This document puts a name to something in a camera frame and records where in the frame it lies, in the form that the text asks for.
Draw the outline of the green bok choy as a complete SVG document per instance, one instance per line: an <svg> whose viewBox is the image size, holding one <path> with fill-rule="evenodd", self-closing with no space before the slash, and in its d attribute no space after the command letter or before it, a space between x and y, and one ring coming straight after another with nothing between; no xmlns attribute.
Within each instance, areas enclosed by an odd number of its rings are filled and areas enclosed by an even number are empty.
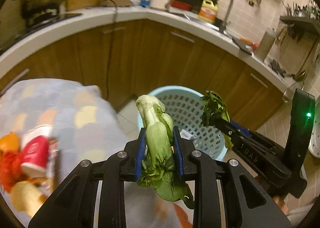
<svg viewBox="0 0 320 228"><path fill-rule="evenodd" d="M152 186L163 200L182 200L187 208L193 210L194 198L190 187L177 173L172 150L174 126L171 116L166 113L164 104L153 95L139 96L136 107L145 128L147 147L137 184Z"/></svg>

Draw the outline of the dark leafy vegetable scrap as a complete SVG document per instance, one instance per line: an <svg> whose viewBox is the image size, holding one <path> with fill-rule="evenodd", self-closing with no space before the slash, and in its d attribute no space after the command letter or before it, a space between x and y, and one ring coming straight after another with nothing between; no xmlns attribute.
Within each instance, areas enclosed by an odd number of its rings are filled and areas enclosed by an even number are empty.
<svg viewBox="0 0 320 228"><path fill-rule="evenodd" d="M214 91L206 91L206 94L201 97L203 102L203 112L201 116L201 125L205 127L215 126L216 129L222 127L220 130L225 138L225 147L232 148L233 144L231 138L225 132L225 126L221 125L221 119L225 122L230 122L230 117L227 112L226 104L223 99Z"/></svg>

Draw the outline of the light blue perforated trash basket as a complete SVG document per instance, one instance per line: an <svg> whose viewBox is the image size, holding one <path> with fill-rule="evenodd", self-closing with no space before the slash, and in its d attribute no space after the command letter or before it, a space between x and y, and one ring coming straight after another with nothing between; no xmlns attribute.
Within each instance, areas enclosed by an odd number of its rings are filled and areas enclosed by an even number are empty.
<svg viewBox="0 0 320 228"><path fill-rule="evenodd" d="M213 126L201 125L203 102L200 94L182 86L165 86L153 90L148 95L157 97L171 116L173 126L177 126L181 136L191 139L195 149L216 160L223 160L227 152L222 132Z"/></svg>

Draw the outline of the pastel scallop pattern tablecloth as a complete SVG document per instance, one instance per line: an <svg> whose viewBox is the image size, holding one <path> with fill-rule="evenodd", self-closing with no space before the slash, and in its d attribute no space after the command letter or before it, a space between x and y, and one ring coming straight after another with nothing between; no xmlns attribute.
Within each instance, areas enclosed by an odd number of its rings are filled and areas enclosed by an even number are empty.
<svg viewBox="0 0 320 228"><path fill-rule="evenodd" d="M62 79L17 82L1 96L1 138L15 132L23 140L37 126L50 125L60 150L59 182L83 159L99 162L129 141L111 104L97 86ZM176 204L151 187L125 182L127 227L183 227Z"/></svg>

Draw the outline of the red paper cup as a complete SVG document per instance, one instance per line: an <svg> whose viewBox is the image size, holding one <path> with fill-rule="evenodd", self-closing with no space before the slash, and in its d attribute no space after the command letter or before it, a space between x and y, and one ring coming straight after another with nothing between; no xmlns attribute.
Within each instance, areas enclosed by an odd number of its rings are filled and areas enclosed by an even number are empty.
<svg viewBox="0 0 320 228"><path fill-rule="evenodd" d="M22 137L21 172L31 178L46 176L52 125L40 125Z"/></svg>

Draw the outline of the steel thermos bottle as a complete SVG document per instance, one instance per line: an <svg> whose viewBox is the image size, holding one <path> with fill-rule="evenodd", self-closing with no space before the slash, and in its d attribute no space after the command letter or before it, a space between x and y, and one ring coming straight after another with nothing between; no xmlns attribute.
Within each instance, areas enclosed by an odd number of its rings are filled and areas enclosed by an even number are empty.
<svg viewBox="0 0 320 228"><path fill-rule="evenodd" d="M254 52L254 55L262 62L266 59L271 47L276 39L277 35L274 29L267 29L264 36L258 45L258 48Z"/></svg>

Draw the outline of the yellow detergent bottle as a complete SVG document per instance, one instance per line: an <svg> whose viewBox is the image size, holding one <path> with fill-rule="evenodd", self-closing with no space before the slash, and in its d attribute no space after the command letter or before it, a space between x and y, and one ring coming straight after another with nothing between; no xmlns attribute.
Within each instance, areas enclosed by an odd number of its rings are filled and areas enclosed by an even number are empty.
<svg viewBox="0 0 320 228"><path fill-rule="evenodd" d="M199 20L213 24L216 20L218 8L218 3L214 4L212 0L203 0L197 17Z"/></svg>

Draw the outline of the red plastic container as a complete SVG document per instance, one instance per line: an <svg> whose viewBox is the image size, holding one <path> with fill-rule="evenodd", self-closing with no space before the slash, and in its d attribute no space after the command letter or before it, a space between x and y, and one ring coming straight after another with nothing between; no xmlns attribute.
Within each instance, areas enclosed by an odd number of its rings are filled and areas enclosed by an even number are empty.
<svg viewBox="0 0 320 228"><path fill-rule="evenodd" d="M178 9L181 9L181 10L184 10L184 11L191 11L192 8L193 8L192 5L180 2L180 1L177 1L177 0L174 0L171 3L171 7L178 8Z"/></svg>

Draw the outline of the black gas stove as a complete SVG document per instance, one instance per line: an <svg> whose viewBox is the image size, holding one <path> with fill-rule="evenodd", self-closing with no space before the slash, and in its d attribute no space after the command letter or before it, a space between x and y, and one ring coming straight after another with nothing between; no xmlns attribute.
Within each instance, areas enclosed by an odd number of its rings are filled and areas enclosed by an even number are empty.
<svg viewBox="0 0 320 228"><path fill-rule="evenodd" d="M63 20L71 19L73 17L81 16L82 13L65 13L65 14L58 14L52 15L51 13L43 14L34 19L34 22L30 25L27 24L27 27L23 30L18 31L15 33L9 40L1 44L1 52L2 55L6 50L10 47L14 46L16 43L20 42L22 39L26 38L27 36L44 29L50 25L58 23Z"/></svg>

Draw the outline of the black wall shelf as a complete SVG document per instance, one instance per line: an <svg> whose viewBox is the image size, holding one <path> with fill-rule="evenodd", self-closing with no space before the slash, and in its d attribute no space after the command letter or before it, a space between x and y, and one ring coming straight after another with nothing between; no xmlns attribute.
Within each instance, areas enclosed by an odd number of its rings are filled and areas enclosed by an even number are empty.
<svg viewBox="0 0 320 228"><path fill-rule="evenodd" d="M318 35L320 33L320 24L316 19L308 17L280 16L279 20L287 25L293 25L294 28L303 30L304 32Z"/></svg>

